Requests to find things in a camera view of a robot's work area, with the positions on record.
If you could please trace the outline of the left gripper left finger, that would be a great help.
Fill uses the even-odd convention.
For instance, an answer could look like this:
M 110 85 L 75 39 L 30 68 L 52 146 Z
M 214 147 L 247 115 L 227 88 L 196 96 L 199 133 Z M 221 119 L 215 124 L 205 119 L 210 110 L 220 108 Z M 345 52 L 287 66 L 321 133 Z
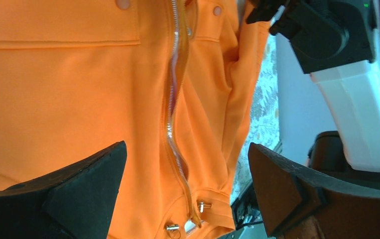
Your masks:
M 0 239 L 105 239 L 126 160 L 121 141 L 0 191 Z

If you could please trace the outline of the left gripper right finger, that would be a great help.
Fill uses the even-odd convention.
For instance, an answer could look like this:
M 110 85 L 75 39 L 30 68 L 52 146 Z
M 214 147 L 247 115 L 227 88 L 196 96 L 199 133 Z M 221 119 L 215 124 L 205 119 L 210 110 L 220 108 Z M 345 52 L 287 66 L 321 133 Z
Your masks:
M 248 152 L 265 232 L 278 239 L 380 239 L 380 190 L 293 162 L 260 144 Z

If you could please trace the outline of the orange zip jacket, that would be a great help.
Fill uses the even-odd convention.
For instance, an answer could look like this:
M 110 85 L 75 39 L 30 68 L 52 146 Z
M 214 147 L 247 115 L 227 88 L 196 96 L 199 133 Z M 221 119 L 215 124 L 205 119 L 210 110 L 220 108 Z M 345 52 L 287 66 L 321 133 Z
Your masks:
M 269 22 L 244 0 L 0 0 L 0 189 L 124 141 L 108 237 L 216 239 Z

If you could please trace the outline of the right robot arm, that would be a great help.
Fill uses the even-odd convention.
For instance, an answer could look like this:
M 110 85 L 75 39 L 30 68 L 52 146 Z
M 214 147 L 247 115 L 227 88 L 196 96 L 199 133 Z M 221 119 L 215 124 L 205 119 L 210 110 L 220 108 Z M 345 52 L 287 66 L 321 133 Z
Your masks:
M 308 166 L 380 190 L 380 0 L 254 0 L 252 24 L 277 21 L 318 86 L 335 131 L 317 135 Z

